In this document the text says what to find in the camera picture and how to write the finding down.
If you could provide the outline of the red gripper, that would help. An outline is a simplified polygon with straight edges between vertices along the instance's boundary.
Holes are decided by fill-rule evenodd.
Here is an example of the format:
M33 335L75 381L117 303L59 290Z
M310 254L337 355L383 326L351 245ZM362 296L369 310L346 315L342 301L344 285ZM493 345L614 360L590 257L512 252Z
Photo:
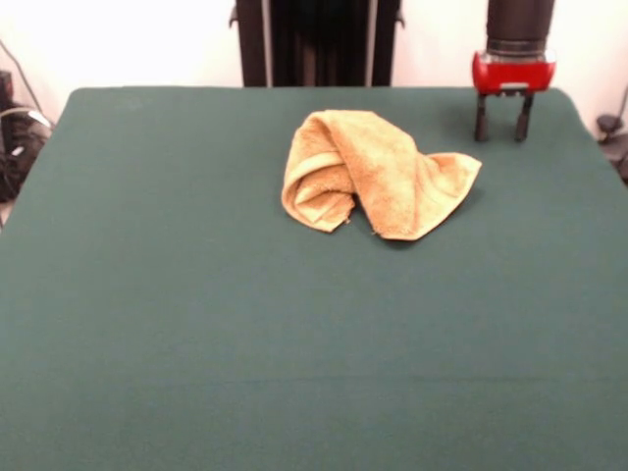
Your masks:
M556 69L556 55L547 49L529 57L501 56L476 51L472 60L472 79L478 92L474 138L488 139L487 99L491 95L521 94L522 107L515 127L515 140L526 140L535 94L550 88Z

